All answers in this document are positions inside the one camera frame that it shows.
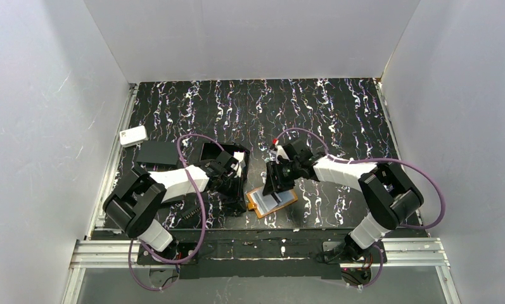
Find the grey card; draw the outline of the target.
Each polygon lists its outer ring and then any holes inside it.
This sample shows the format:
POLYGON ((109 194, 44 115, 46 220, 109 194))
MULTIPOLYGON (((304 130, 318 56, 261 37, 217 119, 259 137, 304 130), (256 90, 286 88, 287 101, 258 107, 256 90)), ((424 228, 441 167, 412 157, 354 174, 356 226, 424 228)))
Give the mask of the grey card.
POLYGON ((280 193, 272 193, 271 198, 274 200, 276 206, 281 206, 293 198, 289 191, 284 191, 280 193))

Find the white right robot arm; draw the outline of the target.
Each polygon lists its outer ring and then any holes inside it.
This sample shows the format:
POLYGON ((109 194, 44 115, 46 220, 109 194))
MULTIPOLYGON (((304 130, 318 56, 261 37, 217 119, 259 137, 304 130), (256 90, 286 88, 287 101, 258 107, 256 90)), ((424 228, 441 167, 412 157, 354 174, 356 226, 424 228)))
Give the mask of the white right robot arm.
POLYGON ((393 161, 350 163, 326 153, 313 153, 302 141, 276 146, 267 162, 264 196, 293 189, 296 180, 331 182, 361 192, 368 214, 346 237, 336 253, 358 255, 398 228, 424 202, 419 189, 393 161))

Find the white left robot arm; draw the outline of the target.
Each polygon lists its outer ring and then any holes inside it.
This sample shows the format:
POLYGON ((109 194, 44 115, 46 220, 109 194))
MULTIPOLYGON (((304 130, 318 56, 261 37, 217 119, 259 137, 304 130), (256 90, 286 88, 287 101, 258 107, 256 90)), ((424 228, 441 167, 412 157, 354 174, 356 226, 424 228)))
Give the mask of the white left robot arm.
POLYGON ((135 166, 103 203, 106 215, 128 238, 162 252, 174 240, 155 217, 163 203, 192 193, 215 191, 237 198, 243 181, 242 158, 220 151, 216 158, 166 172, 135 166))

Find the orange leather card holder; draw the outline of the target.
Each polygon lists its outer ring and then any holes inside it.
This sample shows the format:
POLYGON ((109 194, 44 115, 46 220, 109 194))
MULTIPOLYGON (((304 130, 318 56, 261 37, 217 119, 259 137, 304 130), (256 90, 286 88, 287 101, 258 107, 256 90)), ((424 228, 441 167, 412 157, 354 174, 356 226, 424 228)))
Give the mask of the orange leather card holder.
POLYGON ((298 201, 298 196, 294 190, 289 190, 292 194, 293 198, 291 201, 287 203, 276 206, 274 200, 271 198, 271 195, 264 196, 263 195, 263 187, 258 187, 253 191, 250 191, 246 194, 246 198, 248 200, 247 208, 249 211, 253 211, 258 219, 262 219, 267 215, 270 215, 286 206, 298 201))

